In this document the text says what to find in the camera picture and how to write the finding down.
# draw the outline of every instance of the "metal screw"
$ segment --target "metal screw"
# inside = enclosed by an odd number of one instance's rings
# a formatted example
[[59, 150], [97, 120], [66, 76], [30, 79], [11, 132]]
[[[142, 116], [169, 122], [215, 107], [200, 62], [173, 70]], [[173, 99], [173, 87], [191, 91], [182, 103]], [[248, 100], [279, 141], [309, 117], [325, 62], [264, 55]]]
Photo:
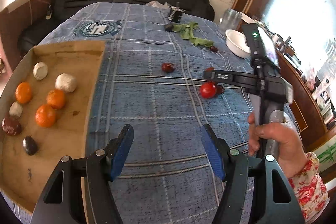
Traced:
[[96, 151], [96, 155], [97, 156], [103, 156], [105, 154], [105, 150], [104, 149], [98, 149], [97, 151]]
[[274, 160], [274, 157], [272, 155], [266, 155], [265, 158], [266, 158], [267, 161], [273, 161]]
[[237, 155], [239, 154], [239, 151], [238, 151], [237, 149], [231, 149], [231, 150], [230, 150], [230, 154], [231, 154], [232, 156], [237, 156]]
[[69, 156], [63, 156], [62, 158], [61, 158], [61, 162], [67, 162], [67, 161], [69, 161], [70, 160], [70, 157]]

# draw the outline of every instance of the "cardboard box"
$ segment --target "cardboard box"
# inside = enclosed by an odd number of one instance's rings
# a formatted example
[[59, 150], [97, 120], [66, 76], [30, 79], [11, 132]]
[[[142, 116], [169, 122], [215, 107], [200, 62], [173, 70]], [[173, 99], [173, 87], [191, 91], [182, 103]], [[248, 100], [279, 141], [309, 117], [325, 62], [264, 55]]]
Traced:
[[[85, 156], [90, 109], [104, 49], [104, 41], [88, 40], [36, 46], [21, 60], [0, 97], [2, 121], [15, 101], [16, 87], [23, 81], [31, 85], [33, 97], [23, 105], [19, 119], [22, 133], [9, 136], [0, 130], [0, 188], [30, 213], [60, 158]], [[41, 61], [48, 65], [48, 75], [38, 81], [33, 77], [33, 67]], [[55, 125], [39, 127], [35, 122], [36, 110], [46, 104], [48, 92], [54, 89], [56, 77], [62, 73], [75, 76], [77, 88], [66, 94], [66, 105], [57, 110]], [[39, 146], [32, 156], [22, 147], [27, 135]]]

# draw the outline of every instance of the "human hand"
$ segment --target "human hand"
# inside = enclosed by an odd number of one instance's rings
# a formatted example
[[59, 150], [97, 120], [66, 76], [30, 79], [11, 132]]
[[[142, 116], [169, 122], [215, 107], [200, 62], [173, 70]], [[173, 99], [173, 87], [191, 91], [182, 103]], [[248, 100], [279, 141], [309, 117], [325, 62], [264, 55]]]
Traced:
[[304, 168], [307, 156], [295, 126], [288, 115], [286, 113], [284, 115], [285, 122], [271, 122], [262, 126], [255, 126], [253, 112], [249, 115], [249, 155], [259, 150], [259, 138], [277, 141], [279, 143], [277, 161], [285, 176], [291, 178]]

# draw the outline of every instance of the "floral sleeve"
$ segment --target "floral sleeve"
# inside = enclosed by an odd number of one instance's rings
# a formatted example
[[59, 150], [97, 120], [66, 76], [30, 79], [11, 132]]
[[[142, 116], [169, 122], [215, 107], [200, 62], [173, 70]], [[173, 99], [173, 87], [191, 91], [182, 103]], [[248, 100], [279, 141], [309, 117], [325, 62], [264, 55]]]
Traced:
[[329, 202], [326, 186], [317, 170], [319, 159], [315, 153], [309, 152], [307, 163], [301, 173], [289, 179], [295, 196], [299, 201], [303, 216], [307, 224], [315, 221]]

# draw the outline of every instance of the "blue plaid blanket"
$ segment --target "blue plaid blanket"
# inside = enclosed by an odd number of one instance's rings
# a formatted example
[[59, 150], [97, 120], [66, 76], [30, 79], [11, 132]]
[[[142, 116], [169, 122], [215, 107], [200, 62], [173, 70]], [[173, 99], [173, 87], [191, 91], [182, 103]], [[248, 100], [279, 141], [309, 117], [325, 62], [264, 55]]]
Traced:
[[[87, 154], [104, 148], [124, 124], [134, 127], [134, 142], [122, 174], [110, 184], [122, 220], [128, 223], [211, 223], [225, 185], [214, 176], [200, 138], [210, 124], [232, 148], [247, 153], [247, 116], [252, 111], [242, 88], [203, 99], [199, 87], [208, 67], [252, 72], [249, 60], [235, 56], [211, 21], [198, 22], [194, 36], [214, 41], [218, 52], [193, 46], [165, 32], [168, 11], [123, 3], [95, 3], [62, 23], [40, 44], [70, 40], [105, 40], [105, 56], [91, 109]], [[176, 70], [165, 74], [161, 64]], [[286, 112], [294, 121], [289, 107]], [[251, 210], [249, 180], [241, 223]], [[30, 215], [6, 198], [18, 218]]]

